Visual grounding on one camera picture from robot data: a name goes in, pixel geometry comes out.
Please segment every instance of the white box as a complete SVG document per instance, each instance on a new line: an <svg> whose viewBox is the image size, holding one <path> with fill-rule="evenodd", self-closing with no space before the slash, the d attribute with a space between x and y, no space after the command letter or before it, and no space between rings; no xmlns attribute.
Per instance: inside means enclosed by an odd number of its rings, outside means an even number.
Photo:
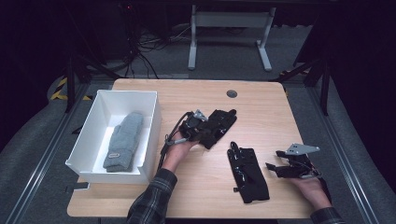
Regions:
<svg viewBox="0 0 396 224"><path fill-rule="evenodd" d="M134 111L141 113L144 121L133 170L107 173L103 163L114 127ZM90 183L147 184L153 177L160 129L156 91L99 90L65 164Z"/></svg>

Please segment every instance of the white metal frame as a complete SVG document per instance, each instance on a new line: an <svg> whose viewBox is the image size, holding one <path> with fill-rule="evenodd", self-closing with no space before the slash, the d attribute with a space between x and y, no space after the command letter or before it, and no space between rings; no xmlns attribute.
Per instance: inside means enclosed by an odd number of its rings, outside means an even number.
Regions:
<svg viewBox="0 0 396 224"><path fill-rule="evenodd" d="M204 27L252 27L264 30L262 39L257 40L257 48L262 57L264 70L272 70L265 43L270 33L271 24L275 16L276 8L272 7L269 12L208 12L196 11L196 5L192 6L191 12L191 47L189 57L189 69L195 69L197 53L196 28Z"/></svg>

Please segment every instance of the plaid sleeve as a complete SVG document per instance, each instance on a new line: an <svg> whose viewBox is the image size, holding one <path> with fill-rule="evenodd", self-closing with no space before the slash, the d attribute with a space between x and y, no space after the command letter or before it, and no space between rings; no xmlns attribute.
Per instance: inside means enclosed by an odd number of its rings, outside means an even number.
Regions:
<svg viewBox="0 0 396 224"><path fill-rule="evenodd" d="M315 224L344 224L346 223L333 207L322 208L311 215Z"/></svg>
<svg viewBox="0 0 396 224"><path fill-rule="evenodd" d="M172 191L176 185L175 174L160 169L153 180L132 204L128 212L128 224L164 223Z"/></svg>

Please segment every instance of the wooden table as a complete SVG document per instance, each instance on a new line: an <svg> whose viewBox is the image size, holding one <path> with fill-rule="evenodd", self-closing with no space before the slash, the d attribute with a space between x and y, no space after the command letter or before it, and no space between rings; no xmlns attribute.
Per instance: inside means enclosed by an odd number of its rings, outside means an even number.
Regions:
<svg viewBox="0 0 396 224"><path fill-rule="evenodd" d="M177 169L178 182L167 217L182 218L308 218L313 208L288 180L265 167L284 162L276 150L302 143L290 106L279 83L215 80L118 79L117 91L157 91L163 117L157 162L167 133L187 111L200 109L207 117L215 110L236 109L237 121L210 150L195 146ZM226 92L237 92L235 98ZM270 192L269 201L244 204L233 192L227 149L235 141L254 148ZM72 217L126 217L146 186L91 184L73 193L67 213Z"/></svg>

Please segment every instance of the human hand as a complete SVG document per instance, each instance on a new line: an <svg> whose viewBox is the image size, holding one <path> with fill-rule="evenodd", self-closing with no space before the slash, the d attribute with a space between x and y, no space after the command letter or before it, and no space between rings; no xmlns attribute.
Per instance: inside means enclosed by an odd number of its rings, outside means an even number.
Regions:
<svg viewBox="0 0 396 224"><path fill-rule="evenodd" d="M181 138L183 138L181 136L181 133L176 132L172 139L178 140ZM168 148L168 151L166 152L166 157L165 160L163 161L162 168L167 169L174 173L178 165L187 157L190 149L195 145L197 145L198 143L199 143L198 141L196 142L187 141L170 146Z"/></svg>
<svg viewBox="0 0 396 224"><path fill-rule="evenodd" d="M317 178L289 178L289 181L293 183L304 197L314 206L315 211L326 207L332 207L332 204L327 198L326 193Z"/></svg>

